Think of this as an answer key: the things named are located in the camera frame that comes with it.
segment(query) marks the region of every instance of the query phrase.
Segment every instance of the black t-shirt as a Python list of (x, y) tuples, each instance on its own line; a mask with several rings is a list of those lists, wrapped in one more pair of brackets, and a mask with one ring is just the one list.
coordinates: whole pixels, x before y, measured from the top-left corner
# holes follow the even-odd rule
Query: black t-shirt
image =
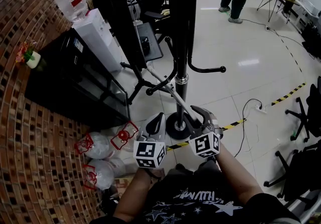
[[(221, 172), (215, 175), (166, 176), (149, 191), (145, 209), (132, 223), (270, 223), (298, 219), (279, 200), (257, 194), (241, 204)], [(108, 223), (125, 223), (117, 218)]]

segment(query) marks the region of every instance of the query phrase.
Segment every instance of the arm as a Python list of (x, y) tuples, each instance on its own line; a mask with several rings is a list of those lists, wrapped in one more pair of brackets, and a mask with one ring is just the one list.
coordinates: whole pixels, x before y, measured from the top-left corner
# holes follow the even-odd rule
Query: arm
[(226, 177), (241, 203), (256, 194), (263, 193), (259, 184), (250, 173), (236, 160), (233, 155), (220, 143), (220, 153), (216, 156), (223, 175)]
[(139, 168), (121, 197), (113, 216), (131, 222), (144, 207), (150, 181), (151, 177), (147, 172)]

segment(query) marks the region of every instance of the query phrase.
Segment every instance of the t-shirt print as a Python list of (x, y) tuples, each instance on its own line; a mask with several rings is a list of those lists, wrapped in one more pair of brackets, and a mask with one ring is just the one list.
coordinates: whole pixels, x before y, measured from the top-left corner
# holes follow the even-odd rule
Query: t-shirt print
[(215, 191), (195, 191), (187, 187), (179, 190), (171, 202), (157, 201), (149, 210), (146, 210), (140, 221), (161, 224), (190, 223), (192, 220), (210, 219), (225, 221), (243, 209), (233, 200), (216, 196)]

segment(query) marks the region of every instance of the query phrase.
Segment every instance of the plastic bag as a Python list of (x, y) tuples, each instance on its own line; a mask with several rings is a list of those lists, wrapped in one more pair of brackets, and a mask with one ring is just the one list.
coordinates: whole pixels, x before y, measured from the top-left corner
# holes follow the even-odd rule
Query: plastic bag
[(114, 154), (107, 136), (99, 132), (87, 133), (86, 137), (75, 144), (75, 149), (79, 154), (85, 153), (93, 159), (110, 158)]
[(110, 164), (103, 160), (91, 160), (87, 165), (83, 166), (86, 171), (86, 181), (84, 187), (88, 189), (101, 190), (110, 188), (114, 182), (114, 172)]
[(111, 139), (112, 145), (120, 150), (124, 147), (130, 139), (135, 139), (135, 135), (138, 132), (138, 128), (133, 122), (128, 122), (121, 130), (117, 132), (117, 135)]
[(119, 158), (111, 158), (108, 160), (108, 164), (114, 172), (115, 178), (126, 174), (126, 166)]

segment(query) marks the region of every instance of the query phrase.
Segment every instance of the flower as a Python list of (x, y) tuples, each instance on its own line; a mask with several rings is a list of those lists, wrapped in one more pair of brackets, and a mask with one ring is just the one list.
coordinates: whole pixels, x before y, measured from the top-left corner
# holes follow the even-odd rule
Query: flower
[(34, 52), (36, 42), (31, 41), (30, 43), (24, 42), (17, 52), (16, 62), (27, 62), (30, 59), (34, 60), (32, 53)]

